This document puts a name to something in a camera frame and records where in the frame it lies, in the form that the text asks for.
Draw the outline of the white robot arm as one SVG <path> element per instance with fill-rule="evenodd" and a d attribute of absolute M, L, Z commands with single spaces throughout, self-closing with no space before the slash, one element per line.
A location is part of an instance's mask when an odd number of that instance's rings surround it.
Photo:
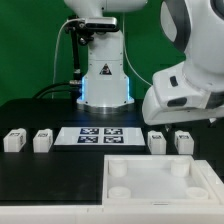
<path fill-rule="evenodd" d="M 114 113 L 134 103 L 123 71 L 123 32 L 105 12 L 131 12 L 148 0 L 64 0 L 88 47 L 80 108 Z M 153 75 L 142 105 L 148 125 L 224 117 L 224 0 L 162 0 L 160 24 L 186 59 Z"/>

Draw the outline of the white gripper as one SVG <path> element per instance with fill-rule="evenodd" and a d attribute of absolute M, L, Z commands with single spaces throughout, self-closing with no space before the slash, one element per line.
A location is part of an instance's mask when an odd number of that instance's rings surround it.
<path fill-rule="evenodd" d="M 150 88 L 143 100 L 142 115 L 147 125 L 180 123 L 210 118 L 224 118 L 224 105 L 215 109 L 168 109 L 159 104 L 155 91 Z"/>

